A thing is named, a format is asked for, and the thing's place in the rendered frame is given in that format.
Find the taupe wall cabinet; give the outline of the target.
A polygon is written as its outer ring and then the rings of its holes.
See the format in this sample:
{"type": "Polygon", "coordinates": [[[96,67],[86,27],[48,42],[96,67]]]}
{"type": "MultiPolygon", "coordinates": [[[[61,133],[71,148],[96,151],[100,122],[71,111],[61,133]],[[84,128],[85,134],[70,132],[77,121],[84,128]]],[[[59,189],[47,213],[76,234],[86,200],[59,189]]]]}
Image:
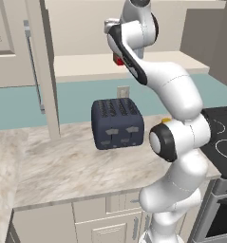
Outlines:
{"type": "Polygon", "coordinates": [[[227,0],[223,9],[189,9],[180,51],[210,67],[209,74],[227,86],[227,0]]]}

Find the beige drawer front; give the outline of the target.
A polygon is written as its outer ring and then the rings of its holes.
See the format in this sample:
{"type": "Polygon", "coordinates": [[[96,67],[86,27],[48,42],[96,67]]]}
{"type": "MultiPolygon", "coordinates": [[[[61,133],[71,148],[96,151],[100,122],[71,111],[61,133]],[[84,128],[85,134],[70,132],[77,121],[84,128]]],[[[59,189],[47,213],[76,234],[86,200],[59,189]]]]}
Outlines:
{"type": "Polygon", "coordinates": [[[131,203],[131,199],[139,199],[139,193],[127,193],[116,196],[108,196],[105,199],[105,207],[108,213],[116,213],[140,208],[140,203],[131,203]]]}

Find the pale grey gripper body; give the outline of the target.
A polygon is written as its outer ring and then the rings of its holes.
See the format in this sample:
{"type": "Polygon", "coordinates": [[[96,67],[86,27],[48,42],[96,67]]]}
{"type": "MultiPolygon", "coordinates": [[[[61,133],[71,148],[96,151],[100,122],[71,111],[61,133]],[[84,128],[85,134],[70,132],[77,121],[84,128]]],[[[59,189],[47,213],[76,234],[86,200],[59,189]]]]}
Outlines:
{"type": "Polygon", "coordinates": [[[109,18],[104,21],[104,33],[108,33],[109,30],[120,23],[119,19],[116,18],[109,18]]]}

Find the black hob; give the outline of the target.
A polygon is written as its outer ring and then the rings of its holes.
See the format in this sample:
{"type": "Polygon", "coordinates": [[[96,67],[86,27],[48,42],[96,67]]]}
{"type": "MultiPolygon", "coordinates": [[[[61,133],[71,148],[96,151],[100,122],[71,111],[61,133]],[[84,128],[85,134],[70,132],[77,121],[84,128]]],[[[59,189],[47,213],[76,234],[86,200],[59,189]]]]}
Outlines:
{"type": "Polygon", "coordinates": [[[227,106],[206,108],[205,112],[216,125],[217,138],[214,143],[202,146],[201,151],[216,166],[221,177],[227,179],[227,106]]]}

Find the white wall outlet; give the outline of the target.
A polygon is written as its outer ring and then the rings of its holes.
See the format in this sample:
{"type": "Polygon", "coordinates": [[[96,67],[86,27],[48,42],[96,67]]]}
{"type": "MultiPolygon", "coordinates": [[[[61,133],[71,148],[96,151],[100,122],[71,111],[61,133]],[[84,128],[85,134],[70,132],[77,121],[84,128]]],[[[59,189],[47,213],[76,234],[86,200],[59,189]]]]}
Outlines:
{"type": "Polygon", "coordinates": [[[129,97],[129,90],[130,90],[130,87],[128,85],[118,86],[117,87],[117,98],[118,99],[128,98],[129,97]]]}

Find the steel oven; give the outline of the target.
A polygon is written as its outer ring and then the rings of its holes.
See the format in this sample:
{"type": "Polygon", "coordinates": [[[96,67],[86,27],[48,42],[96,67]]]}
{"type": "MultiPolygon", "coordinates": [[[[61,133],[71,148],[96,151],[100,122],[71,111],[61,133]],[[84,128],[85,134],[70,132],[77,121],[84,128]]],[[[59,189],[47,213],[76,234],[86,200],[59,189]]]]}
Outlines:
{"type": "Polygon", "coordinates": [[[227,243],[227,179],[210,181],[187,243],[227,243]]]}

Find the beige open wall cabinet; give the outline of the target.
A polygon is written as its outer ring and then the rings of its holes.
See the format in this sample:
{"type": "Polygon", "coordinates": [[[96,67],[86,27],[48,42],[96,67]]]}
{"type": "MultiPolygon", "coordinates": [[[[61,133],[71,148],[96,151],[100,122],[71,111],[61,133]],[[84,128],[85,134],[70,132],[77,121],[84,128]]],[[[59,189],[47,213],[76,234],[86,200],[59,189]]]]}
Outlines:
{"type": "MultiPolygon", "coordinates": [[[[54,69],[59,83],[124,79],[125,67],[113,62],[104,34],[104,20],[118,18],[123,0],[45,0],[54,48],[54,69]]],[[[209,66],[189,54],[180,44],[187,13],[193,13],[198,26],[207,23],[204,10],[221,11],[223,0],[152,0],[160,32],[157,42],[144,51],[148,62],[174,62],[189,73],[206,73],[209,66]]]]}

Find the beige open cabinet door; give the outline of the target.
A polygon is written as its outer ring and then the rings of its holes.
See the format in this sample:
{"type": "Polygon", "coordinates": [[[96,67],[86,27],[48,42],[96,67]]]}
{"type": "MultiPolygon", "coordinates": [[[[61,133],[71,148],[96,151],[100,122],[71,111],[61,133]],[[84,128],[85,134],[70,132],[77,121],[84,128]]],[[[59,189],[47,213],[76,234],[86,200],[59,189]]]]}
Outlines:
{"type": "Polygon", "coordinates": [[[54,50],[45,0],[25,0],[31,32],[30,42],[47,128],[52,140],[60,138],[54,50]]]}

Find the beige closed wall cabinet door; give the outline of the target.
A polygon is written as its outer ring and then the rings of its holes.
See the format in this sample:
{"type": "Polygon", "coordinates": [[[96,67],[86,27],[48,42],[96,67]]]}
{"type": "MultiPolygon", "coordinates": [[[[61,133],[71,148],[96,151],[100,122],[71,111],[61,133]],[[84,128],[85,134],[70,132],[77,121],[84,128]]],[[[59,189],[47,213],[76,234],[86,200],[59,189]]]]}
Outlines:
{"type": "Polygon", "coordinates": [[[34,85],[25,0],[0,0],[0,87],[34,85]]]}

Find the narrow beige base cabinet door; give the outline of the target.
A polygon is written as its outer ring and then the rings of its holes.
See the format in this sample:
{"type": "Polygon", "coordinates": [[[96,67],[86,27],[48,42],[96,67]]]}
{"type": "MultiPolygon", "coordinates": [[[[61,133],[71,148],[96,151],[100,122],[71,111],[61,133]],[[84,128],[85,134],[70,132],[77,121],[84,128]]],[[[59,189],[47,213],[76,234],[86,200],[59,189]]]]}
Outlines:
{"type": "Polygon", "coordinates": [[[153,234],[153,214],[147,213],[150,216],[149,227],[146,231],[143,231],[142,236],[139,239],[139,243],[155,243],[153,234]]]}

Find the dark blue toaster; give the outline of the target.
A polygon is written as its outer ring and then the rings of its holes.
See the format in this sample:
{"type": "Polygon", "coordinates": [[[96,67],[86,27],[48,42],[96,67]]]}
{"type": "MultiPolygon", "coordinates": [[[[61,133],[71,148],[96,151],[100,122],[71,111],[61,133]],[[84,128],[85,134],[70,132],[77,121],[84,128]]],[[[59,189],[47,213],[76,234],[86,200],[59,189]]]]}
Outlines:
{"type": "Polygon", "coordinates": [[[142,145],[144,121],[129,98],[97,100],[91,107],[91,128],[99,150],[142,145]]]}

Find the plain beige base cabinet panel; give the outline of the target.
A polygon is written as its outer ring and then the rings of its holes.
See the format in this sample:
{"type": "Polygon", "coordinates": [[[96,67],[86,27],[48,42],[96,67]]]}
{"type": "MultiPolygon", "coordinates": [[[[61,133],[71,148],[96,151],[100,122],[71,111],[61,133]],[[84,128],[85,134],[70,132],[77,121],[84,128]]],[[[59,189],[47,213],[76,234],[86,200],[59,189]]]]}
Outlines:
{"type": "Polygon", "coordinates": [[[15,212],[13,225],[21,243],[77,243],[70,204],[15,212]]]}

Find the red box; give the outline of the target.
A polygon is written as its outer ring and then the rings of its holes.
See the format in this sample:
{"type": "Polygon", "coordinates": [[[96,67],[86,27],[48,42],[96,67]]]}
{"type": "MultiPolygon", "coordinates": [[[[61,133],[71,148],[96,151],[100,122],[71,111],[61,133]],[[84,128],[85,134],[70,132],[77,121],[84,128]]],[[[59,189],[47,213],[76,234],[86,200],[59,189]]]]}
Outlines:
{"type": "Polygon", "coordinates": [[[113,54],[113,61],[116,65],[123,65],[123,60],[116,54],[113,54]]]}

